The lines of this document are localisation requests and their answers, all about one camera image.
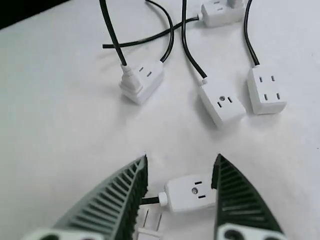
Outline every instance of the white plug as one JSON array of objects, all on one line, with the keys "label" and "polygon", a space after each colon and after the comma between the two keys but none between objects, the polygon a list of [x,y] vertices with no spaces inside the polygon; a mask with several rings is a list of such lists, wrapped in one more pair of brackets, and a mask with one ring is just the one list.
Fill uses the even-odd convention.
[{"label": "white plug", "polygon": [[215,125],[221,129],[241,120],[246,110],[236,95],[223,83],[217,84],[203,80],[199,87],[202,102],[213,119]]},{"label": "white plug", "polygon": [[121,66],[122,93],[137,104],[143,104],[164,79],[164,64],[161,61],[145,61],[136,69]]},{"label": "white plug", "polygon": [[216,191],[211,189],[211,174],[188,175],[170,180],[160,192],[159,203],[173,213],[189,212],[213,206]]},{"label": "white plug", "polygon": [[86,231],[72,231],[72,230],[58,230],[43,228],[38,229],[28,235],[22,240],[104,240],[104,236],[99,233]]},{"label": "white plug", "polygon": [[277,73],[269,66],[250,69],[247,79],[254,114],[280,113],[287,105],[278,86]]},{"label": "white plug", "polygon": [[211,0],[202,4],[198,18],[207,27],[216,28],[242,21],[244,13],[243,0]]},{"label": "white plug", "polygon": [[137,240],[160,240],[162,238],[162,233],[159,232],[160,222],[162,219],[162,213],[158,219],[156,230],[146,228],[146,222],[148,219],[149,209],[146,212],[144,223],[142,227],[138,228],[138,237]]}]

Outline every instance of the plug prong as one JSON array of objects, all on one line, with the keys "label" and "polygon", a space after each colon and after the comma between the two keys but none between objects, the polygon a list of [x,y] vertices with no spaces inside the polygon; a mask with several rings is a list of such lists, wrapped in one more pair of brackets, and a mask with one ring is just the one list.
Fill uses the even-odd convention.
[{"label": "plug prong", "polygon": [[143,228],[144,228],[145,225],[146,225],[148,213],[149,213],[149,209],[148,209],[148,211],[146,211],[146,215],[145,215],[144,222],[143,222]]},{"label": "plug prong", "polygon": [[157,232],[158,232],[159,227],[160,227],[161,219],[162,219],[162,213],[160,214],[159,221],[158,221],[158,225],[156,226],[156,231],[157,231]]}]

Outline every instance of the black cable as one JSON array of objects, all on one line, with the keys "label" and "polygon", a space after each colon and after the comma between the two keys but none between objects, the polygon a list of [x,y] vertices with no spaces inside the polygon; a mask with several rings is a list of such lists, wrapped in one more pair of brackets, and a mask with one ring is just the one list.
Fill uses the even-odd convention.
[{"label": "black cable", "polygon": [[249,11],[250,11],[251,3],[252,3],[252,0],[249,0],[248,4],[246,6],[246,9],[245,9],[243,32],[244,32],[244,39],[245,39],[246,45],[248,46],[253,63],[255,66],[257,66],[257,65],[260,65],[260,62],[259,62],[257,55],[256,55],[256,53],[250,43],[249,36],[248,36],[248,19],[249,19]]},{"label": "black cable", "polygon": [[[195,17],[188,18],[185,22],[189,23],[189,22],[198,21],[198,20],[199,20],[198,17],[195,16]],[[182,26],[182,22],[179,22],[179,23],[177,23],[176,25],[173,26],[173,30],[177,30],[181,26]],[[169,34],[170,32],[171,32],[171,29],[168,28],[168,29],[156,34],[156,35],[153,35],[153,36],[150,36],[150,37],[147,37],[147,38],[143,38],[143,39],[137,40],[137,41],[130,41],[130,42],[125,42],[125,43],[120,43],[119,45],[120,45],[121,48],[124,48],[124,47],[130,47],[130,46],[145,44],[147,42],[151,42],[151,41],[156,40],[158,38],[162,38],[163,36]],[[103,49],[114,49],[115,46],[113,44],[103,44],[102,48]]]},{"label": "black cable", "polygon": [[140,205],[147,205],[147,204],[158,204],[159,203],[159,197],[149,197],[149,198],[142,198]]},{"label": "black cable", "polygon": [[181,40],[182,46],[185,52],[185,55],[194,66],[194,68],[198,71],[203,79],[207,77],[206,73],[202,70],[202,68],[198,65],[198,63],[191,56],[191,53],[188,49],[187,39],[186,39],[186,15],[187,15],[187,0],[182,0],[182,26],[181,26]]},{"label": "black cable", "polygon": [[170,41],[169,41],[168,48],[166,49],[164,55],[160,59],[160,61],[164,63],[165,60],[167,60],[167,58],[169,57],[169,55],[170,55],[170,53],[172,51],[172,48],[174,47],[174,42],[175,42],[174,23],[172,22],[172,19],[171,19],[169,13],[165,10],[164,7],[162,7],[158,3],[154,2],[154,1],[151,1],[151,0],[145,0],[145,1],[157,6],[158,8],[160,8],[164,12],[164,14],[166,15],[166,17],[168,18],[168,21],[169,21],[169,25],[170,25]]},{"label": "black cable", "polygon": [[114,28],[112,26],[112,23],[111,23],[111,19],[110,19],[109,13],[108,13],[107,2],[106,2],[106,0],[99,0],[99,1],[100,1],[100,7],[101,7],[102,15],[103,15],[106,27],[108,28],[112,43],[114,45],[114,48],[115,48],[116,52],[118,53],[118,56],[119,56],[120,61],[121,61],[121,64],[123,66],[127,66],[127,62],[126,62],[125,56],[121,51],[121,48],[119,46],[119,42],[118,42],[115,30],[114,30]]}]

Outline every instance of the black background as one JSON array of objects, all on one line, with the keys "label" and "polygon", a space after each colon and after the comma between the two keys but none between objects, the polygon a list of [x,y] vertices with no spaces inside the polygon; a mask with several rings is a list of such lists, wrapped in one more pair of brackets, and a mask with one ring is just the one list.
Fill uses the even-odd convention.
[{"label": "black background", "polygon": [[0,29],[67,1],[68,0],[1,0]]}]

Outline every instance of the white outlet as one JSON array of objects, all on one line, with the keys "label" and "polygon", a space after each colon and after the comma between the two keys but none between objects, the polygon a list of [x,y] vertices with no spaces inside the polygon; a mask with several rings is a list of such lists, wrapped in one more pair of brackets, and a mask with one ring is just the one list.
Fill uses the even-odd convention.
[{"label": "white outlet", "polygon": [[211,181],[212,174],[188,175],[168,181],[164,191],[170,211],[181,213],[213,206],[216,191],[211,189]]},{"label": "white outlet", "polygon": [[236,95],[223,83],[209,80],[199,88],[202,102],[218,128],[238,122],[246,110]]},{"label": "white outlet", "polygon": [[199,19],[209,28],[242,21],[245,7],[242,0],[211,0],[201,6]]},{"label": "white outlet", "polygon": [[[120,83],[123,95],[141,105],[163,81],[164,64],[161,61],[145,61],[129,73],[125,71],[124,73]],[[138,82],[141,87],[137,91],[132,91],[124,84],[128,82],[130,84]]]},{"label": "white outlet", "polygon": [[250,69],[247,79],[254,114],[280,113],[287,105],[279,89],[275,69],[258,65]]}]

